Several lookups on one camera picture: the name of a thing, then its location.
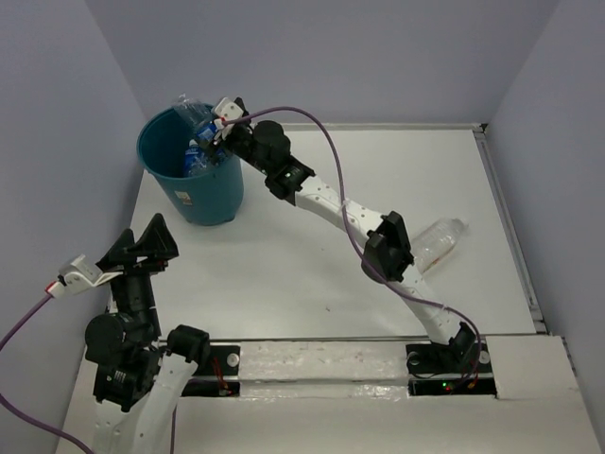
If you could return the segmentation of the Pocari bottle white cap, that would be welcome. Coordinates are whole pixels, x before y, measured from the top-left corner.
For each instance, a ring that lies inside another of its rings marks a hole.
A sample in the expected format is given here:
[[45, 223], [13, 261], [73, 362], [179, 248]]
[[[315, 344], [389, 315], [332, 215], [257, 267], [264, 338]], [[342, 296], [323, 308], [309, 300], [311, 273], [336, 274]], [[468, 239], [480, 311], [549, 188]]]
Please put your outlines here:
[[194, 139], [191, 139], [184, 153], [183, 176], [193, 178], [211, 170], [213, 167], [212, 160], [206, 150], [201, 148]]

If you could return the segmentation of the clear bottle beige label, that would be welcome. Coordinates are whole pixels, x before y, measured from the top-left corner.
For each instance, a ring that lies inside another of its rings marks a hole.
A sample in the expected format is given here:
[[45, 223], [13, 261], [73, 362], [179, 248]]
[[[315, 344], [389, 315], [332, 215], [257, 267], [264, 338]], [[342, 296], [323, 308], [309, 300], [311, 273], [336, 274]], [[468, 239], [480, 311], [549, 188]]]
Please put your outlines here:
[[460, 218], [439, 218], [411, 240], [415, 266], [424, 274], [443, 260], [458, 245], [468, 230]]

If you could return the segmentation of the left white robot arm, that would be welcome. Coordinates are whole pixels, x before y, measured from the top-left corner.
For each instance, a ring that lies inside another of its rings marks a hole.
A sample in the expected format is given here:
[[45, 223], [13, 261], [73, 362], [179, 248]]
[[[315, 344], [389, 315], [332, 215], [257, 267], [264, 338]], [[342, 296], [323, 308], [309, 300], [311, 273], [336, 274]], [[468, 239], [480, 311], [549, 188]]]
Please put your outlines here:
[[94, 317], [85, 330], [85, 358], [96, 366], [95, 453], [155, 453], [182, 391], [203, 371], [210, 336], [180, 324], [165, 345], [151, 278], [165, 271], [179, 249], [161, 214], [141, 236], [125, 230], [97, 262], [113, 274], [115, 309]]

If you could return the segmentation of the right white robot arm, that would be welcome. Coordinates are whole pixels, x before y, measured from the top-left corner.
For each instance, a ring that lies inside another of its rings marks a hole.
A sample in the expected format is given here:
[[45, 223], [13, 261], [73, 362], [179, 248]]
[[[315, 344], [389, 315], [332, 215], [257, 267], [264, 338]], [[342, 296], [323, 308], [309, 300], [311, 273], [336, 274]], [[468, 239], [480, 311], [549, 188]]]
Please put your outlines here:
[[241, 99], [222, 98], [211, 110], [210, 150], [224, 148], [265, 177], [277, 199], [312, 213], [343, 231], [361, 268], [411, 310], [430, 343], [419, 362], [436, 373], [453, 371], [462, 379], [478, 373], [481, 338], [475, 323], [459, 310], [439, 303], [415, 264], [403, 217], [382, 214], [348, 199], [345, 187], [332, 187], [291, 152], [281, 124], [263, 112], [248, 113]]

